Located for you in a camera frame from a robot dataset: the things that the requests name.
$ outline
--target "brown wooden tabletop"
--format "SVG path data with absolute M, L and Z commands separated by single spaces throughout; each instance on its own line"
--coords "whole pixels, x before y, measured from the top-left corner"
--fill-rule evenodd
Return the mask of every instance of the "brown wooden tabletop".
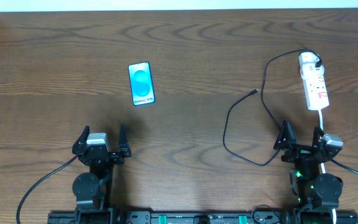
M 42 176 L 73 157 L 85 125 L 107 132 L 113 149 L 126 125 L 133 157 L 114 168 L 112 203 L 159 210 L 288 208 L 292 164 L 256 167 L 222 145 L 226 113 L 261 88 L 264 66 L 309 48 L 324 60 L 327 133 L 344 141 L 336 157 L 358 170 L 358 9 L 0 13 L 0 223 Z M 132 104 L 127 66 L 151 64 L 156 102 Z M 265 102 L 311 144 L 298 54 L 271 64 Z M 265 162 L 278 129 L 260 93 L 237 105 L 227 146 Z M 358 212 L 358 176 L 331 162 L 344 181 L 339 210 Z M 28 197 L 23 223 L 73 210 L 71 185 L 88 168 L 75 161 Z

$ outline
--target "white power strip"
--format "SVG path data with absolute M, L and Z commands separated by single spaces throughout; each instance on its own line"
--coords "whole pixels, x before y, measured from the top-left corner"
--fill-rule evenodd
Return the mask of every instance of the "white power strip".
M 318 60 L 318 57 L 311 52 L 299 56 L 300 73 L 309 110 L 321 110 L 329 105 L 324 66 L 316 68 Z

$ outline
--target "white power cord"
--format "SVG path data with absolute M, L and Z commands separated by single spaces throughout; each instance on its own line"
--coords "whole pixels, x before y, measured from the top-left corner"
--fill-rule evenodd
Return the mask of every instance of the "white power cord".
M 324 126 L 323 126 L 323 112 L 321 112 L 321 110 L 318 110 L 318 118 L 319 118 L 319 122 L 320 122 L 320 128 L 321 130 L 324 130 Z M 324 163 L 320 163 L 320 168 L 321 168 L 321 172 L 323 174 L 326 173 L 326 168 L 324 166 Z M 335 208 L 331 210 L 331 218 L 333 219 L 333 224 L 336 224 L 336 210 Z

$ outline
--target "blue phone screen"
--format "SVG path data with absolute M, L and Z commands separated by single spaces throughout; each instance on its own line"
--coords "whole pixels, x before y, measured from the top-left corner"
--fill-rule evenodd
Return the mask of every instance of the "blue phone screen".
M 152 73 L 148 62 L 128 66 L 132 100 L 135 106 L 154 103 Z

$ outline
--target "white wall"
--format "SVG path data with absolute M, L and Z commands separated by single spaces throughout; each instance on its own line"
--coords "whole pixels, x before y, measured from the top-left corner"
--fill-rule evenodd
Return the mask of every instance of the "white wall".
M 0 0 L 0 12 L 358 7 L 358 0 Z

